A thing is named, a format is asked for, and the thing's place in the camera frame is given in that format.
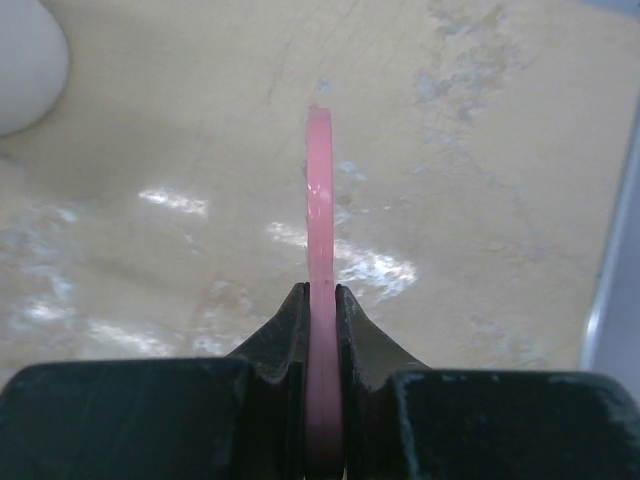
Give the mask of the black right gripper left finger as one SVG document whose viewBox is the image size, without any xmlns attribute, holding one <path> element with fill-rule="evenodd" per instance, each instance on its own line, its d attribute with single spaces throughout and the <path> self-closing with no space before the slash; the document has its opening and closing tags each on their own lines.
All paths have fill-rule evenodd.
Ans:
<svg viewBox="0 0 640 480">
<path fill-rule="evenodd" d="M 299 479 L 306 287 L 223 357 L 44 363 L 1 393 L 5 479 Z"/>
</svg>

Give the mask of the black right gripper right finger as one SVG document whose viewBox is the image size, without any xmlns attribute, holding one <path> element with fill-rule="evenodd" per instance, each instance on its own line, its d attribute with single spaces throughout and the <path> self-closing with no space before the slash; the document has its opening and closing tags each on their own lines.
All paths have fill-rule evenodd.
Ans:
<svg viewBox="0 0 640 480">
<path fill-rule="evenodd" d="M 570 371 L 432 369 L 336 291 L 351 479 L 635 479 L 639 410 Z"/>
</svg>

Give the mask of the pink hand brush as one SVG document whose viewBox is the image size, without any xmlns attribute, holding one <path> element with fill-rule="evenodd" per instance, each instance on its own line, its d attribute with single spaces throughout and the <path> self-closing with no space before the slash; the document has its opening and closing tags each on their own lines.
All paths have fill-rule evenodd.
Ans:
<svg viewBox="0 0 640 480">
<path fill-rule="evenodd" d="M 309 344 L 305 391 L 305 475 L 341 478 L 343 408 L 334 275 L 331 113 L 313 107 L 306 132 Z"/>
</svg>

